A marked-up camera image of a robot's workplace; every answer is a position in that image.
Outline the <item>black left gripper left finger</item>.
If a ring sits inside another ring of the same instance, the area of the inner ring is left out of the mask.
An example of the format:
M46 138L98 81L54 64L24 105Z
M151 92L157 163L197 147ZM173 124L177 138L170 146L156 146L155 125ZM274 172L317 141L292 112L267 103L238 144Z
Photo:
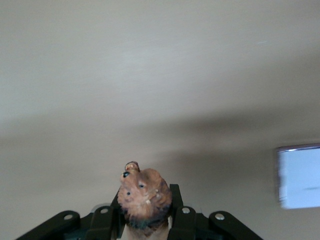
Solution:
M117 240L124 230L117 195L81 217L73 210L57 213L18 237L19 240Z

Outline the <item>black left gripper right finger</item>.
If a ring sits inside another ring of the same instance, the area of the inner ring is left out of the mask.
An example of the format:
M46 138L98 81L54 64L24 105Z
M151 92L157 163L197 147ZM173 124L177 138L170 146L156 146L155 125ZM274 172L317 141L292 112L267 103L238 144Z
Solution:
M260 236L227 211L212 212L209 217L183 203L178 184L172 192L172 227L169 240L259 240Z

